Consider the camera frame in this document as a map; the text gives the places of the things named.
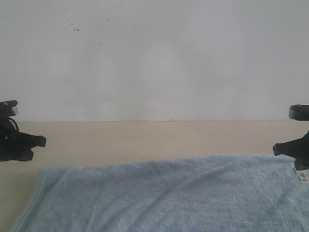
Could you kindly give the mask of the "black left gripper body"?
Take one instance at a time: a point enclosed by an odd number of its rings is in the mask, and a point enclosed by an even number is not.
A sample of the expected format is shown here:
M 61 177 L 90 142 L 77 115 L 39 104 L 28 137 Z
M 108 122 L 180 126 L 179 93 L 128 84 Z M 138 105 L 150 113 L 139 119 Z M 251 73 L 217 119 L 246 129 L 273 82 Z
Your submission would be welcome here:
M 0 117 L 0 161 L 4 161 L 4 148 L 14 146 L 19 133 L 19 126 L 10 117 Z

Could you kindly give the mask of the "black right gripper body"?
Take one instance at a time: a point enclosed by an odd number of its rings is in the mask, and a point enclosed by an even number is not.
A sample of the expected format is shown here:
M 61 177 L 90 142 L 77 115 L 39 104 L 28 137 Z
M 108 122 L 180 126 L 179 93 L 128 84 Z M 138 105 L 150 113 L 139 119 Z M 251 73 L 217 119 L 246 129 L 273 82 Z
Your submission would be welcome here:
M 301 154 L 304 160 L 309 159 L 309 132 L 301 138 Z

